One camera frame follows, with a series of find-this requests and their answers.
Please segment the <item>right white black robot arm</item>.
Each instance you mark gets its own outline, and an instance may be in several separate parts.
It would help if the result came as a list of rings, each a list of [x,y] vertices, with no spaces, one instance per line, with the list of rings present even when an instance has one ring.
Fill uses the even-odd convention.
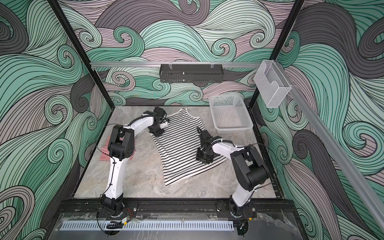
[[[270,171],[254,145],[237,146],[220,136],[212,137],[207,130],[199,127],[197,132],[200,139],[197,161],[211,164],[215,157],[231,160],[238,186],[230,196],[229,208],[234,216],[240,216],[254,192],[270,178]]]

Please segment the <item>red white striped tank top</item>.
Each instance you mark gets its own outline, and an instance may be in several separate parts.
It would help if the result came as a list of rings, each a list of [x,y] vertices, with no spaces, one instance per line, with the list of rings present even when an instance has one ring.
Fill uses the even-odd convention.
[[[100,149],[101,156],[99,157],[99,161],[109,161],[110,160],[110,156],[109,156],[110,152],[108,150],[108,144],[109,144],[110,138],[111,138],[111,136],[107,137],[106,142],[104,143],[104,145]],[[136,153],[136,149],[134,149],[133,154],[128,158],[129,161],[134,158],[135,153]]]

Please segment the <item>black white striped tank top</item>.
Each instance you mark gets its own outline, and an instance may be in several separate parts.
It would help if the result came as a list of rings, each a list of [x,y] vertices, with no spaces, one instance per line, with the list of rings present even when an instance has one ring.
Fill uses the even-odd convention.
[[[182,108],[169,119],[170,123],[160,137],[152,135],[160,154],[166,186],[204,173],[227,160],[224,156],[217,156],[212,163],[204,164],[196,159],[201,145],[197,127],[205,129],[200,117],[194,117]]]

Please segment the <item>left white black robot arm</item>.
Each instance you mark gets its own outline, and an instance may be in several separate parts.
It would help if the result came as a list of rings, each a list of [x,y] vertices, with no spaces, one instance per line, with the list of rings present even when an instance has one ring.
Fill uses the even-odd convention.
[[[112,216],[123,211],[123,178],[128,160],[134,155],[136,136],[149,130],[156,137],[165,132],[168,124],[167,113],[160,107],[146,111],[127,125],[115,125],[112,129],[108,151],[110,157],[110,173],[108,186],[101,196],[101,204]]]

